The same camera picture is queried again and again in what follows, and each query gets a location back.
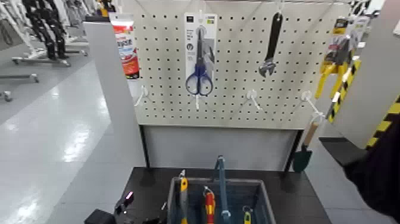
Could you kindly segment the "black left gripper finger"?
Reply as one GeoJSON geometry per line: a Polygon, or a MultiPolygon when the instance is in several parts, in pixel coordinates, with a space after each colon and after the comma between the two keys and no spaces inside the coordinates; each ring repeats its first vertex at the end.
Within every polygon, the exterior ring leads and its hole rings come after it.
{"type": "Polygon", "coordinates": [[[146,206],[137,214],[137,219],[145,224],[167,223],[167,203],[146,206]]]}
{"type": "Polygon", "coordinates": [[[114,207],[114,215],[120,216],[127,213],[127,208],[134,201],[135,196],[133,191],[124,194],[116,203],[114,207]]]}

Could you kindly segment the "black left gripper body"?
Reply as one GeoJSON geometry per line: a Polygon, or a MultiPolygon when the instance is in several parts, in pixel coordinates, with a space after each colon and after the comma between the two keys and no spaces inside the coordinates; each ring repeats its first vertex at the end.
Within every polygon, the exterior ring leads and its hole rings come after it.
{"type": "Polygon", "coordinates": [[[95,209],[85,220],[84,224],[116,224],[116,220],[113,214],[95,209]]]}

